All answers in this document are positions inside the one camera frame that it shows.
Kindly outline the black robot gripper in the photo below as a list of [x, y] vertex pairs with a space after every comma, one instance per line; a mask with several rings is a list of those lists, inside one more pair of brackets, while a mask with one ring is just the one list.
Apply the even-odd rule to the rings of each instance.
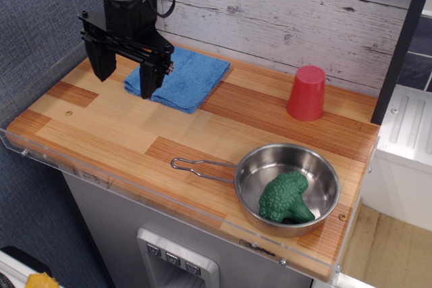
[[[168, 16], [170, 8], [158, 17]], [[81, 31], [85, 49], [95, 76], [104, 82], [117, 67], [116, 55], [140, 64], [140, 95], [152, 97], [160, 88], [165, 74], [173, 70], [173, 45], [150, 23], [146, 0], [120, 3], [104, 0], [104, 11], [81, 11]]]

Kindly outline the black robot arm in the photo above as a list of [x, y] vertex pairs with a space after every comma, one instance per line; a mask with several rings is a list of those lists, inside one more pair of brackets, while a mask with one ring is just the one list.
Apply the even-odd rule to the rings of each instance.
[[156, 29], [157, 18], [166, 18], [157, 10], [157, 0], [103, 0], [104, 10], [81, 11], [82, 40], [94, 74], [105, 81], [116, 69], [121, 55], [139, 63], [139, 93], [150, 98], [173, 69], [173, 45]]

